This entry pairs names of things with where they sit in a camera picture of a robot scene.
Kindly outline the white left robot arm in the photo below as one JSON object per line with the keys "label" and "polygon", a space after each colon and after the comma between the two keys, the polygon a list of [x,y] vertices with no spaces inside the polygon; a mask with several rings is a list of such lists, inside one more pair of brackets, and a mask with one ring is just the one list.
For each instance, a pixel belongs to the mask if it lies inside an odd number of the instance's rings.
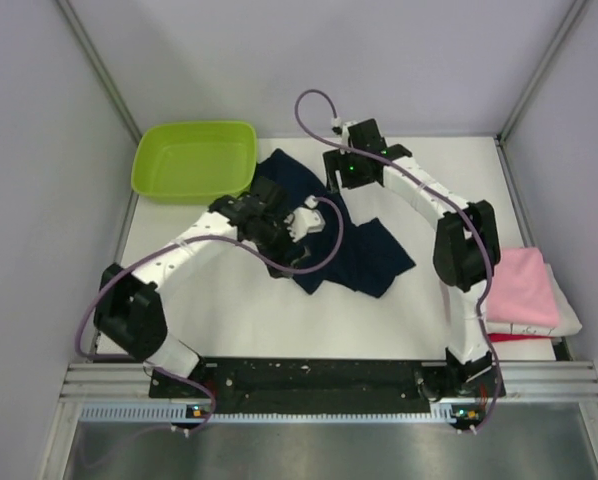
{"label": "white left robot arm", "polygon": [[232,245],[251,242],[274,262],[271,273],[296,266],[298,243],[322,230],[318,202],[309,196],[295,208],[285,191],[268,179],[237,197],[214,200],[187,230],[134,269],[112,265],[102,277],[102,298],[95,327],[132,359],[171,373],[171,384],[184,396],[205,387],[201,357],[171,333],[164,304],[210,260]]}

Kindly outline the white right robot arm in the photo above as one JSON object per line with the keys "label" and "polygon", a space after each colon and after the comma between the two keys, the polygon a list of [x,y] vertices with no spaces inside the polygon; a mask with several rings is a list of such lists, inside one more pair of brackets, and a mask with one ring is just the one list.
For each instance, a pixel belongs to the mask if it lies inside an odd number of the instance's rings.
{"label": "white right robot arm", "polygon": [[389,145],[374,119],[331,120],[341,145],[323,154],[326,186],[333,193],[377,183],[404,200],[434,230],[432,263],[448,292],[450,337],[445,380],[455,394],[477,389],[493,355],[480,319],[501,259],[493,206],[452,193],[401,144]]}

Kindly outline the navy blue t shirt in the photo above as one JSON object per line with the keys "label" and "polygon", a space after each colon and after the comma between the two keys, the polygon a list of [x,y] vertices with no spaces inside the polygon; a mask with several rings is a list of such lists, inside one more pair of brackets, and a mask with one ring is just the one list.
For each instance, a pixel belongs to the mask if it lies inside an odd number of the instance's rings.
{"label": "navy blue t shirt", "polygon": [[342,214],[343,237],[336,256],[316,272],[293,277],[307,294],[315,293],[328,281],[379,298],[399,275],[415,267],[414,260],[379,219],[353,223],[341,195],[330,193],[311,170],[283,150],[274,150],[258,164],[255,177],[264,177],[283,188],[291,210],[315,196],[331,200]]}

